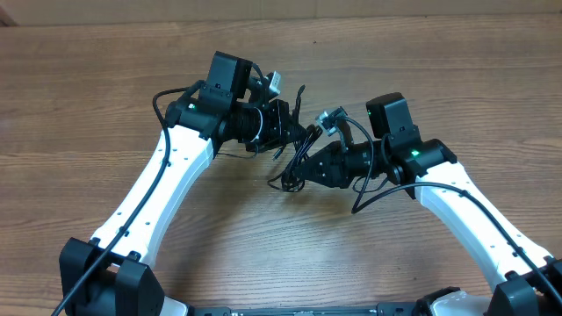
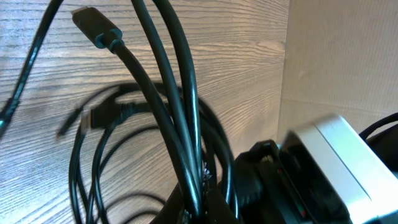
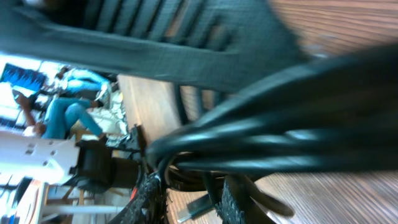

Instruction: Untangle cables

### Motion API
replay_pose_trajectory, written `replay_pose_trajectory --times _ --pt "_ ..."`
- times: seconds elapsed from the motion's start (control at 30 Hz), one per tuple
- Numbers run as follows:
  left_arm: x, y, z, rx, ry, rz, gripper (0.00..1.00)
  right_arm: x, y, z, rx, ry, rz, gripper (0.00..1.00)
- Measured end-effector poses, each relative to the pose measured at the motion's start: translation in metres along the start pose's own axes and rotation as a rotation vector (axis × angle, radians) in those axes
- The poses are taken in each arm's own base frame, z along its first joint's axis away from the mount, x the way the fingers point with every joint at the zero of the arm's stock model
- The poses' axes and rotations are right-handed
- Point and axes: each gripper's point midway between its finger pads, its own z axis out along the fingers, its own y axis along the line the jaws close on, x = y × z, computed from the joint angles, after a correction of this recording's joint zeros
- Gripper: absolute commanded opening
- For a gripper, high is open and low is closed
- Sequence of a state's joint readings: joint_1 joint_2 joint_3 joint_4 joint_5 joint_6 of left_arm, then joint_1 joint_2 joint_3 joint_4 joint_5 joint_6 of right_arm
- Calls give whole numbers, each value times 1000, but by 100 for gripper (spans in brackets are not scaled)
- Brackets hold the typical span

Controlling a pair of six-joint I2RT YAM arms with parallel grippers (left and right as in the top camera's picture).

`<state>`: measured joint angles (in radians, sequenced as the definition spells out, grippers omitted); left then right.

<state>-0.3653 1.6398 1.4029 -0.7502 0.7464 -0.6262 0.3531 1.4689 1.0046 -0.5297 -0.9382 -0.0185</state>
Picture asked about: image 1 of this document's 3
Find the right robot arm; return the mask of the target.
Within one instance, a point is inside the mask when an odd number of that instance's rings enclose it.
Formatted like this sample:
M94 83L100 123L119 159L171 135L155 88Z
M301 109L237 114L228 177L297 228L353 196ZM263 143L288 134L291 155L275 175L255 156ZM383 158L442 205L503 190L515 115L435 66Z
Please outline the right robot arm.
M359 198L352 211L405 191L449 228L493 292L481 297L446 287L410 303L380 303L375 314L559 315L561 261L512 225L440 140L422 140L399 92L373 98L366 110L373 134L364 143L353 141L344 109L320 114L320 129L340 139L301 162L294 177L344 189L353 180L385 176L393 187Z

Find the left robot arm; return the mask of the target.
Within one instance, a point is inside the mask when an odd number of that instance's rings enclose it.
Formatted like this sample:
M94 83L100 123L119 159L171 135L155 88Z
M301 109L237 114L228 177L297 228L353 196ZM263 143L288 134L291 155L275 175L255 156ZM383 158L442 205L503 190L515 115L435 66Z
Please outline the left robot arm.
M216 52L208 76L177 88L179 98L156 114L162 131L154 153L116 211L88 241L63 247L63 298L54 314L191 315L168 297L153 268L163 237L191 186L237 140L259 154L303 135L288 103L278 99L281 76L252 61Z

